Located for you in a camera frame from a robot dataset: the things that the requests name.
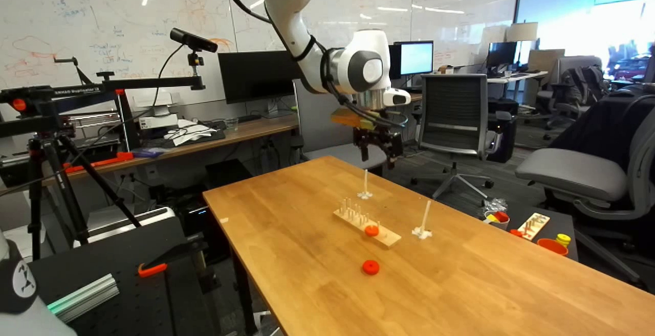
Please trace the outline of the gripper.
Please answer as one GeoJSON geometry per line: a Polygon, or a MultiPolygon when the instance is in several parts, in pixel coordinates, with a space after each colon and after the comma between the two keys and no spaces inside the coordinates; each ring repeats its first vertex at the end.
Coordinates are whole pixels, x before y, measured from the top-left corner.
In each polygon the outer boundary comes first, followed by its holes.
{"type": "Polygon", "coordinates": [[[375,145],[386,154],[386,165],[393,170],[396,161],[403,154],[402,134],[386,127],[376,127],[372,131],[353,129],[353,143],[361,152],[362,161],[369,161],[369,145],[375,145]]]}

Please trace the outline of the white peg on foot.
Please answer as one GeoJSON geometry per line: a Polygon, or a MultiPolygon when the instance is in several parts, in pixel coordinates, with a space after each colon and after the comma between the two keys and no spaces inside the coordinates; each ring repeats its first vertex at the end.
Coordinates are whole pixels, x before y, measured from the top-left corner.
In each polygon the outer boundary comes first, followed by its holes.
{"type": "Polygon", "coordinates": [[[373,196],[369,190],[369,170],[363,171],[363,190],[358,192],[357,196],[362,200],[368,200],[373,196]]]}
{"type": "Polygon", "coordinates": [[[426,238],[432,237],[432,231],[426,229],[427,219],[430,213],[431,206],[432,206],[432,201],[428,200],[424,208],[423,219],[421,220],[421,224],[419,224],[419,226],[415,227],[412,230],[412,234],[420,240],[425,240],[426,238]]]}

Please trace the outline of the black computer tower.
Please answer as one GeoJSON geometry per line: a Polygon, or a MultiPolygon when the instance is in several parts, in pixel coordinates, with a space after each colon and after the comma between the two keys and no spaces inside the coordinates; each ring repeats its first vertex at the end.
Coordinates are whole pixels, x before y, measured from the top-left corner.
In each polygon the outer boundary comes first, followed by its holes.
{"type": "Polygon", "coordinates": [[[501,141],[494,153],[487,156],[488,161],[496,163],[507,163],[514,154],[514,145],[517,131],[517,115],[518,103],[514,100],[508,99],[494,99],[488,100],[488,128],[490,131],[500,132],[501,141]],[[496,119],[496,112],[503,111],[512,115],[511,121],[498,121],[496,119]]]}

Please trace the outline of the cup of coloured pieces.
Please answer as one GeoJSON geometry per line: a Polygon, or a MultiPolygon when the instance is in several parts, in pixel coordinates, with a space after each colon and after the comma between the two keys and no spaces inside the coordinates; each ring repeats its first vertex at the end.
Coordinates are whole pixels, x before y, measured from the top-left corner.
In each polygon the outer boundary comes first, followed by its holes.
{"type": "Polygon", "coordinates": [[[503,231],[508,230],[510,222],[509,215],[503,211],[487,211],[484,213],[484,221],[486,224],[492,225],[503,231]]]}

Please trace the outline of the large black monitor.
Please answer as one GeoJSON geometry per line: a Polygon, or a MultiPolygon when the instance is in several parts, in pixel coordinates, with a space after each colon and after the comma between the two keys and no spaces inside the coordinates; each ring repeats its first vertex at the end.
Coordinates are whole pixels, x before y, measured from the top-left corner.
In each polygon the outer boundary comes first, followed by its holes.
{"type": "Polygon", "coordinates": [[[225,101],[229,104],[269,100],[295,94],[299,65],[282,50],[219,53],[225,101]]]}

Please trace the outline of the dark monitor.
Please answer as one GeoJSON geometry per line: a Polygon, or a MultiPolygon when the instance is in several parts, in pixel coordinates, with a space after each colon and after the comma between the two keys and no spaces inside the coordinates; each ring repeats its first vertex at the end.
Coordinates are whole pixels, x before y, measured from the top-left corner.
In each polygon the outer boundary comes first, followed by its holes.
{"type": "Polygon", "coordinates": [[[486,67],[491,70],[498,66],[514,65],[517,59],[517,45],[516,41],[489,43],[486,67]]]}

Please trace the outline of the white desk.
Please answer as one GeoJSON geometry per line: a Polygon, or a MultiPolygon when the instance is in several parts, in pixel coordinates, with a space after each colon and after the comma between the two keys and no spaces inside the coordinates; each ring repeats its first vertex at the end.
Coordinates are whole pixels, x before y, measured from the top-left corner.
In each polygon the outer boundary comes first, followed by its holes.
{"type": "Polygon", "coordinates": [[[548,71],[538,71],[531,73],[512,73],[508,77],[499,77],[487,79],[487,84],[501,86],[501,98],[506,99],[508,92],[511,91],[512,100],[518,101],[519,83],[525,80],[534,79],[541,82],[549,75],[548,71]]]}

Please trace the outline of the small wooden peg board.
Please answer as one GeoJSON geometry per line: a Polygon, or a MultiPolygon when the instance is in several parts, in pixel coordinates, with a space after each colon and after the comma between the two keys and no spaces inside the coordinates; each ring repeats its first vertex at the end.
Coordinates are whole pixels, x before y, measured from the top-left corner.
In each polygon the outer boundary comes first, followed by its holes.
{"type": "Polygon", "coordinates": [[[526,219],[526,221],[518,227],[517,231],[521,234],[522,238],[532,241],[540,231],[545,228],[550,219],[551,218],[547,215],[534,212],[531,217],[526,219]]]}

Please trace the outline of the heap of white papers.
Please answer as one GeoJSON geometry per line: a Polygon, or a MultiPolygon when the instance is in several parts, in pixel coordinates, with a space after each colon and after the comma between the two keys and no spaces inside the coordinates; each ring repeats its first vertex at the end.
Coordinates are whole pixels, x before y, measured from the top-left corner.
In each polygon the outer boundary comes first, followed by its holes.
{"type": "Polygon", "coordinates": [[[206,125],[194,121],[178,119],[178,124],[164,136],[166,140],[171,140],[174,146],[180,146],[187,142],[199,140],[199,138],[211,137],[217,132],[217,129],[210,128],[206,125]]]}

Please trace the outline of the grey office chair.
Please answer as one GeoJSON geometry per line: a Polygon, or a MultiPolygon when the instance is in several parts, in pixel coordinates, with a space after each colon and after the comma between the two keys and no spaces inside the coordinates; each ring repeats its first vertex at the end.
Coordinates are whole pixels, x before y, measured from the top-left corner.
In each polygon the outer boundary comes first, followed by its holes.
{"type": "Polygon", "coordinates": [[[527,157],[515,175],[542,185],[548,208],[571,215],[578,245],[622,280],[647,289],[645,280],[599,238],[627,247],[639,238],[655,243],[655,110],[632,138],[626,171],[598,156],[548,147],[527,157]]]}

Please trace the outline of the orange bowl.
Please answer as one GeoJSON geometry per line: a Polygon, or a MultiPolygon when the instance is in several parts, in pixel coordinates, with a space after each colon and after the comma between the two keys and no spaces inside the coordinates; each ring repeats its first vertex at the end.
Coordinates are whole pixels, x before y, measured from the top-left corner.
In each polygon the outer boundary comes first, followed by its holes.
{"type": "Polygon", "coordinates": [[[537,240],[537,244],[542,248],[550,250],[551,252],[554,252],[555,254],[563,255],[564,257],[569,254],[569,250],[566,247],[566,245],[563,245],[563,244],[561,244],[560,242],[557,242],[557,240],[554,240],[554,239],[541,238],[541,239],[537,240]]]}

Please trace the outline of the black side table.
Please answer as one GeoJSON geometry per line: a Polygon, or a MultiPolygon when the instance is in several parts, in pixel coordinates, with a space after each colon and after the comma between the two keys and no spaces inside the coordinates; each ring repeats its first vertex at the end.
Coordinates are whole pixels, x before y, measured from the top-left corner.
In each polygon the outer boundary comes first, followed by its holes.
{"type": "Polygon", "coordinates": [[[566,257],[568,259],[578,261],[578,248],[576,244],[575,226],[573,219],[564,213],[553,212],[551,210],[529,206],[528,204],[520,204],[517,201],[508,201],[508,208],[506,211],[510,220],[505,231],[512,229],[521,229],[521,225],[527,221],[534,213],[549,217],[549,221],[545,226],[531,239],[531,242],[536,244],[542,238],[555,240],[558,234],[565,234],[571,238],[567,250],[569,251],[566,257]]]}

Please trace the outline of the orange bar clamp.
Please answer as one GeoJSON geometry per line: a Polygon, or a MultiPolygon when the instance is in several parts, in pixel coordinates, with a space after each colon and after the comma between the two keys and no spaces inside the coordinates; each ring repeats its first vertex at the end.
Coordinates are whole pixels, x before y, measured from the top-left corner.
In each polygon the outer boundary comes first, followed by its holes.
{"type": "MultiPolygon", "coordinates": [[[[112,164],[116,164],[116,163],[123,163],[123,162],[126,162],[126,161],[131,161],[133,159],[134,159],[134,154],[131,153],[131,152],[118,152],[116,154],[116,157],[114,157],[114,158],[100,160],[100,161],[97,161],[95,163],[90,163],[90,165],[93,168],[96,168],[96,167],[107,166],[107,165],[112,165],[112,164]]],[[[84,166],[82,166],[82,165],[73,166],[70,163],[64,163],[62,166],[64,168],[64,171],[66,173],[68,173],[68,174],[76,172],[76,171],[84,170],[84,166]]]]}

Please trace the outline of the window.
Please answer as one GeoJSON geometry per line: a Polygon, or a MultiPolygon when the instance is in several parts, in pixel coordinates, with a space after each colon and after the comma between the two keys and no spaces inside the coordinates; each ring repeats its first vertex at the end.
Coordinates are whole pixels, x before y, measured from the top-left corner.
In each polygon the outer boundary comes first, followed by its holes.
{"type": "Polygon", "coordinates": [[[594,55],[604,76],[638,82],[645,77],[655,44],[655,0],[540,0],[541,49],[594,55]]]}

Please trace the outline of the whiteboard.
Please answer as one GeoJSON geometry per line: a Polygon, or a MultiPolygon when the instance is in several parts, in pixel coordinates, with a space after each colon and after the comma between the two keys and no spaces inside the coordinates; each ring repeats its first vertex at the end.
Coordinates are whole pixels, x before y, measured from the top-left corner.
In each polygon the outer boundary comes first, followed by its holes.
{"type": "MultiPolygon", "coordinates": [[[[435,68],[474,70],[489,44],[505,39],[516,0],[311,0],[302,19],[319,43],[343,47],[360,29],[388,40],[432,41],[435,68]]],[[[0,89],[79,83],[72,58],[94,79],[189,76],[187,49],[171,61],[180,28],[215,42],[220,52],[282,50],[274,29],[231,0],[0,0],[0,89]]]]}

